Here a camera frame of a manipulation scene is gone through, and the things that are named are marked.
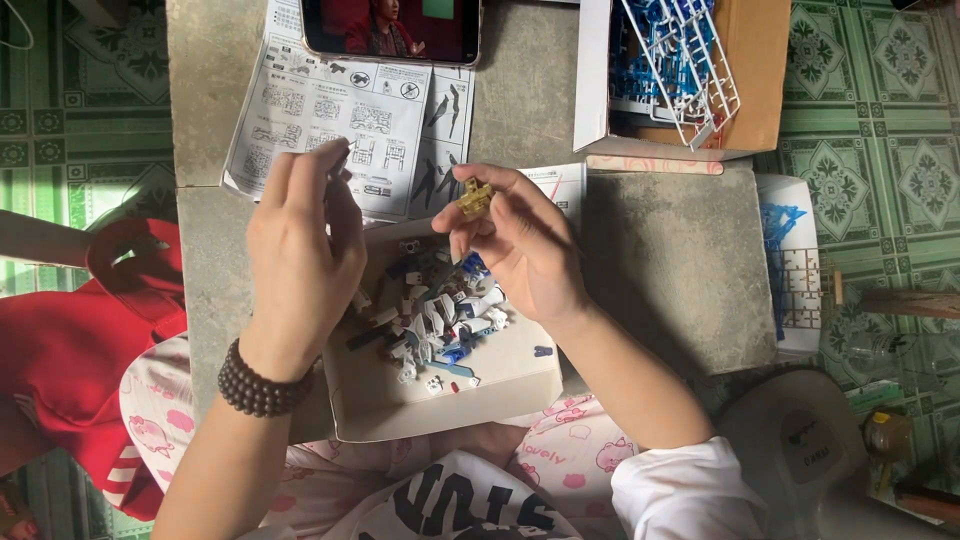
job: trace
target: phone screen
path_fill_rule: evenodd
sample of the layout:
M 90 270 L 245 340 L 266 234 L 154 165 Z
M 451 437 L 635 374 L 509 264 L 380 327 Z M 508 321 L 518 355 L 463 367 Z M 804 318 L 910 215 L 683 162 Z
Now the phone screen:
M 319 53 L 471 63 L 480 0 L 301 0 L 303 36 Z

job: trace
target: bracelet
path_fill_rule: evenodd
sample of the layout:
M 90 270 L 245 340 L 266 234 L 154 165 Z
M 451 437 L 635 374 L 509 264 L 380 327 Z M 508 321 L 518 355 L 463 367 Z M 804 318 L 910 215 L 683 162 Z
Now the bracelet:
M 233 408 L 257 418 L 290 414 L 313 389 L 313 366 L 297 382 L 273 382 L 254 372 L 240 357 L 240 339 L 230 344 L 217 378 L 220 394 Z

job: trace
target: phone case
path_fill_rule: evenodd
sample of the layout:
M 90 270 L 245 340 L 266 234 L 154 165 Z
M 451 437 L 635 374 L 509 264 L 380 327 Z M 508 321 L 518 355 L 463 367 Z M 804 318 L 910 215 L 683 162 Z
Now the phone case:
M 310 45 L 306 42 L 306 35 L 300 38 L 300 43 L 303 45 L 303 50 L 310 53 L 311 55 L 321 59 L 321 60 L 357 60 L 357 61 L 382 61 L 389 63 L 413 63 L 416 65 L 449 65 L 451 67 L 474 67 L 478 62 L 480 62 L 480 57 L 482 56 L 481 49 L 483 47 L 483 0 L 479 3 L 480 14 L 477 16 L 477 58 L 473 59 L 470 63 L 459 63 L 456 61 L 432 61 L 428 59 L 417 59 L 417 58 L 394 58 L 394 57 L 374 57 L 374 56 L 362 56 L 362 55 L 348 55 L 348 54 L 338 54 L 338 53 L 322 53 L 320 51 L 315 51 L 310 48 Z M 300 27 L 305 26 L 305 21 L 303 20 L 303 9 L 300 9 Z

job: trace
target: white t-shirt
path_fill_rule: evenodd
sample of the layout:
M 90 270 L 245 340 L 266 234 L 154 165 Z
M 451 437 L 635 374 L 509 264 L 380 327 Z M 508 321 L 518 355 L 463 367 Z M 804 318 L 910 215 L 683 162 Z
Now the white t-shirt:
M 613 506 L 634 540 L 762 538 L 754 511 L 763 502 L 740 476 L 723 437 L 675 450 L 651 450 L 620 463 Z M 581 539 L 549 503 L 488 461 L 453 452 L 354 508 L 324 540 Z M 296 540 L 286 526 L 238 540 Z

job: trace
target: concrete table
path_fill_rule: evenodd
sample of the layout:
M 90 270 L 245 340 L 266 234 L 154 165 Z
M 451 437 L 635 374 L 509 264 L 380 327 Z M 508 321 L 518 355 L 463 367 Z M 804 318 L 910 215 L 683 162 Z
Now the concrete table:
M 251 314 L 244 232 L 254 205 L 219 188 L 263 32 L 265 0 L 236 9 L 170 0 L 178 205 L 197 416 L 216 395 L 229 343 Z M 512 167 L 572 153 L 578 11 L 485 3 L 469 156 Z M 756 186 L 748 162 L 720 177 L 596 175 L 583 216 L 585 275 L 601 304 L 687 377 L 765 365 L 776 348 Z M 564 362 L 569 394 L 587 393 Z M 292 441 L 331 438 L 325 384 Z

